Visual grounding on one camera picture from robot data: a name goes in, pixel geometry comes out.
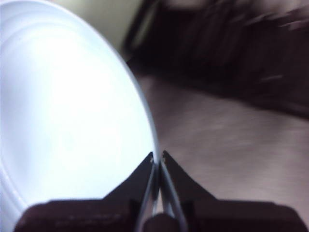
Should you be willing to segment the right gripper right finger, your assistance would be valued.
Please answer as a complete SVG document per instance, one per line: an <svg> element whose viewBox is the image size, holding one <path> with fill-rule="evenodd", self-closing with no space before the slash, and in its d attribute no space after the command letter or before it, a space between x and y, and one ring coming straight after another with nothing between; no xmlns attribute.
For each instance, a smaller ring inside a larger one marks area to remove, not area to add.
<svg viewBox="0 0 309 232"><path fill-rule="evenodd" d="M221 200L204 189L164 151L161 189L165 212L182 232L304 232L291 207L272 202Z"/></svg>

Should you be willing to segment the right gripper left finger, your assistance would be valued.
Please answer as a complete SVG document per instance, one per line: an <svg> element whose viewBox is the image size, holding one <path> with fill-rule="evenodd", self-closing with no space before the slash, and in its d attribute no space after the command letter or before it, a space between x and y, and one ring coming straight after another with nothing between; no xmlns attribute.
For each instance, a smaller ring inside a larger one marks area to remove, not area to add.
<svg viewBox="0 0 309 232"><path fill-rule="evenodd" d="M139 232L153 213L155 162L149 153L133 173L103 199L60 200L28 208L16 232Z"/></svg>

